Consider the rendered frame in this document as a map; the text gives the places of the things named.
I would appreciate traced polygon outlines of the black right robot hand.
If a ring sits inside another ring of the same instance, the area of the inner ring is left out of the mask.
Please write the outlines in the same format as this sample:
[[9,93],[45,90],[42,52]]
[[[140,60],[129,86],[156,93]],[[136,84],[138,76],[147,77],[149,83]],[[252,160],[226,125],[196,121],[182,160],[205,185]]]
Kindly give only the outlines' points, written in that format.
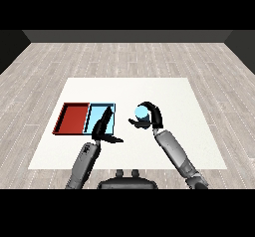
[[156,105],[152,104],[151,102],[143,102],[139,104],[138,106],[147,107],[149,121],[138,120],[138,119],[133,120],[130,118],[128,121],[131,124],[133,124],[136,128],[140,128],[140,127],[149,128],[150,126],[152,126],[153,128],[163,128],[161,112]]

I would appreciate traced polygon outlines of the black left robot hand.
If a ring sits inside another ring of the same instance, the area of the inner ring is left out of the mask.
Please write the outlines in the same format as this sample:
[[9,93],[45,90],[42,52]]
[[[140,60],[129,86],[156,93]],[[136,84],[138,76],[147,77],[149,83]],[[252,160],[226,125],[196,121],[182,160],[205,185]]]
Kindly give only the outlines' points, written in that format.
[[121,138],[107,135],[106,130],[108,123],[112,117],[113,111],[110,107],[107,107],[102,117],[96,122],[92,130],[92,139],[95,141],[106,141],[109,143],[123,142]]

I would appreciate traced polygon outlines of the light blue shallow open box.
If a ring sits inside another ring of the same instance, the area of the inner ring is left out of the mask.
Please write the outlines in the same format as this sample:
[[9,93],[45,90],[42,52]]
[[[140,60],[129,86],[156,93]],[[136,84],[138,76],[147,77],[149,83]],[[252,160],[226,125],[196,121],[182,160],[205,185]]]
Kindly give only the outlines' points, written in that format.
[[[114,103],[91,103],[89,111],[86,116],[83,134],[91,135],[96,122],[103,116],[103,113],[110,107],[112,112],[116,112],[116,105]],[[115,115],[112,114],[107,125],[106,134],[113,135],[115,126]]]

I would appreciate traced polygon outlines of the small blue can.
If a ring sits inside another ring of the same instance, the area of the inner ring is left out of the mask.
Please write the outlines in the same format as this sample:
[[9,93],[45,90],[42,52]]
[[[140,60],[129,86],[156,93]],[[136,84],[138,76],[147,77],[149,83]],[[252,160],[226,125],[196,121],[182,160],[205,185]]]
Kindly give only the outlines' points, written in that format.
[[149,121],[148,110],[145,106],[138,106],[135,109],[134,114],[138,120]]

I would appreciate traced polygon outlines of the red shallow open box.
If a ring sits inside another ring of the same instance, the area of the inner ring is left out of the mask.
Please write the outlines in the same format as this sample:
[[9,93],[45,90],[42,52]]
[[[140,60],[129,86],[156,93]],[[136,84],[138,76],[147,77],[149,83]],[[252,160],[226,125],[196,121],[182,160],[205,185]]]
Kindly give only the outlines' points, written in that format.
[[53,129],[53,134],[82,135],[89,105],[89,103],[64,103]]

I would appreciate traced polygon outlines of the dark grey robot body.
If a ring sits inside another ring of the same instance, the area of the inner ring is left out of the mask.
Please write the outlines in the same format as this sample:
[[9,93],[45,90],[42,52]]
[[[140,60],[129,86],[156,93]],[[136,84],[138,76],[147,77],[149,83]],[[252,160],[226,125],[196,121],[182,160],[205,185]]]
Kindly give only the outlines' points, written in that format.
[[131,177],[124,177],[124,171],[118,169],[116,176],[98,185],[98,189],[157,189],[154,181],[141,178],[137,169],[131,171]]

